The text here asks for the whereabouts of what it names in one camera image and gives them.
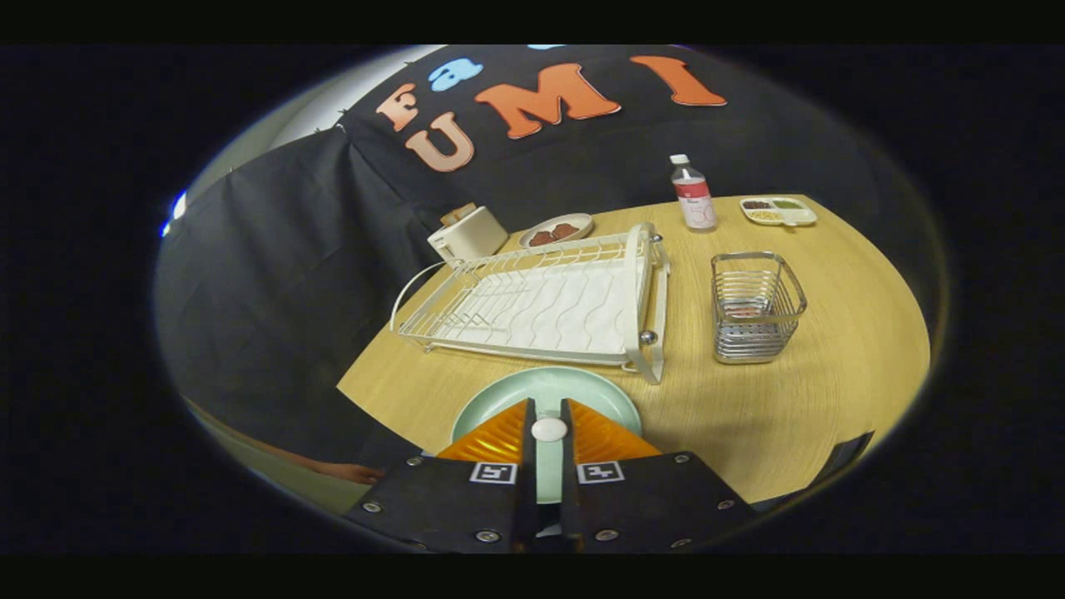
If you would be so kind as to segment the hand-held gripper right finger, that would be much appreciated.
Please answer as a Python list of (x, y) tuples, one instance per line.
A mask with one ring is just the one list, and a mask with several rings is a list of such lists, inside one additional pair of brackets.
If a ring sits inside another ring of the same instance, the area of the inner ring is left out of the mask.
[(667, 453), (576, 399), (563, 399), (562, 537), (575, 552), (695, 550), (758, 512), (693, 452)]

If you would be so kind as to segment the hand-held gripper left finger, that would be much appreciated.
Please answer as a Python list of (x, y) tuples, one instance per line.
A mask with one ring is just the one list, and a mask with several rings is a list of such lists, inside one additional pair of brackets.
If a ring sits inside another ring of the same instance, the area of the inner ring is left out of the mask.
[(396, 467), (343, 519), (441, 553), (525, 553), (540, 530), (532, 399), (521, 399), (433, 458)]

